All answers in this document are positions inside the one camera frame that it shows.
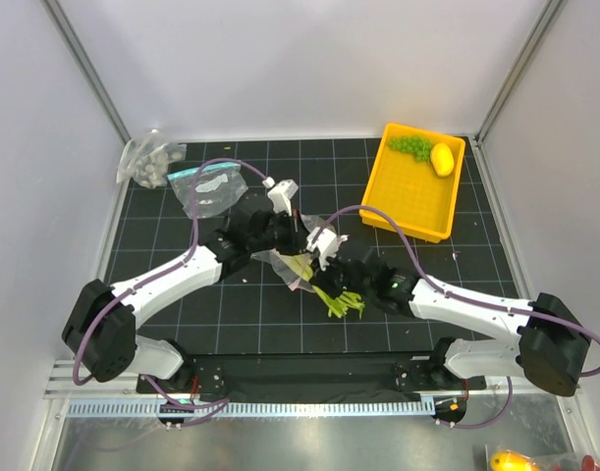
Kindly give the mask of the green leek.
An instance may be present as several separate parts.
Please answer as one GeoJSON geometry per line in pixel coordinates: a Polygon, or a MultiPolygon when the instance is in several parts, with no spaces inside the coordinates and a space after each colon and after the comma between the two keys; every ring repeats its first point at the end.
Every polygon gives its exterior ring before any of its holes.
{"type": "Polygon", "coordinates": [[[322,288],[309,282],[313,276],[313,269],[310,267],[308,255],[283,256],[282,261],[292,273],[290,290],[310,286],[309,291],[315,293],[328,308],[329,317],[345,318],[350,310],[355,310],[358,316],[362,317],[365,303],[359,294],[344,290],[338,297],[332,297],[322,288]]]}

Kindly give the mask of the pink zip top bag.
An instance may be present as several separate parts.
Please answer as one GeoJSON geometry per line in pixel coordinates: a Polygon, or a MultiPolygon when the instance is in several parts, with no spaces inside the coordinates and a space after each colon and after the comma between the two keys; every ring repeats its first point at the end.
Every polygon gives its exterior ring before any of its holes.
{"type": "MultiPolygon", "coordinates": [[[[314,215],[301,215],[301,220],[309,232],[318,229],[324,222],[322,218],[314,215]]],[[[346,241],[348,235],[339,235],[333,226],[327,226],[327,229],[334,232],[338,241],[346,241]]],[[[316,293],[310,285],[309,275],[309,255],[285,256],[275,250],[260,251],[251,255],[252,260],[269,264],[275,274],[281,278],[284,284],[291,290],[302,289],[310,293],[316,293]]]]}

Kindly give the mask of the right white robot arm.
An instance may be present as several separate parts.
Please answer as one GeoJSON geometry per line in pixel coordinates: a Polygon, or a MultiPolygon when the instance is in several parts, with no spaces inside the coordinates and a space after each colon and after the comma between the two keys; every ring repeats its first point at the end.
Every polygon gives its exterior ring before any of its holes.
{"type": "Polygon", "coordinates": [[[543,312],[538,301],[496,297],[458,288],[384,260],[331,259],[313,263],[310,283],[327,294],[359,295],[384,312],[459,326],[484,340],[441,340],[427,365],[430,382],[451,388],[460,379],[507,376],[540,390],[572,396],[590,341],[571,317],[543,312]]]}

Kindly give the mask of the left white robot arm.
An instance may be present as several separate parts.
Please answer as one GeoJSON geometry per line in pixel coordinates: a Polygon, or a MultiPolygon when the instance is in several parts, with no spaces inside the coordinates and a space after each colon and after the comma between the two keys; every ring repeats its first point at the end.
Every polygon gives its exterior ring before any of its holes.
{"type": "Polygon", "coordinates": [[[184,296],[234,275],[257,252],[303,253],[308,235],[297,209],[234,213],[195,247],[145,274],[112,286],[86,284],[62,332],[75,355],[74,383],[86,384],[80,374],[86,368],[99,383],[131,372],[172,393],[185,391],[196,377],[192,356],[174,340],[149,339],[138,329],[184,296]]]}

